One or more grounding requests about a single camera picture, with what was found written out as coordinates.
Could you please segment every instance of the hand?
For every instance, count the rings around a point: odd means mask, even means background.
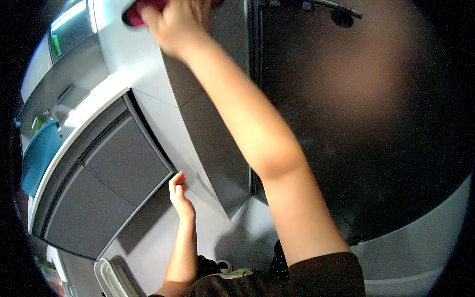
[[[186,181],[186,176],[183,171],[180,171],[168,182],[170,189],[170,200],[175,209],[178,212],[180,221],[195,220],[196,211],[193,207],[193,203],[186,199],[184,192],[188,188],[187,184],[183,184]]]
[[[162,51],[183,61],[185,52],[209,38],[210,8],[211,0],[168,0],[163,13],[144,4],[141,16]]]

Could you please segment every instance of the sleeve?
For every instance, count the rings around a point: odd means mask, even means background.
[[[292,296],[365,296],[363,271],[352,253],[307,259],[289,267]]]

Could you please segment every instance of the cabinet door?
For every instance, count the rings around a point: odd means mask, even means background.
[[[129,111],[99,136],[82,162],[95,177],[135,206],[157,190],[171,172]]]
[[[45,239],[92,259],[99,256],[136,209],[79,163],[59,193]]]

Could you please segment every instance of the gray cabinet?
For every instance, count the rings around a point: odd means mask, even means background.
[[[129,111],[101,134],[81,161],[98,180],[135,206],[170,173]]]
[[[95,259],[135,209],[77,163],[61,189],[45,239]]]
[[[48,243],[99,259],[172,176],[172,166],[133,106],[127,96],[118,99],[89,124],[61,159],[33,226],[35,234]]]

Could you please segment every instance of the red cloth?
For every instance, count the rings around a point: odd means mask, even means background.
[[[223,0],[211,0],[211,8],[217,7],[222,1]],[[122,21],[132,27],[144,26],[145,24],[142,21],[138,8],[153,6],[158,11],[163,12],[166,4],[167,0],[138,0],[122,14]]]

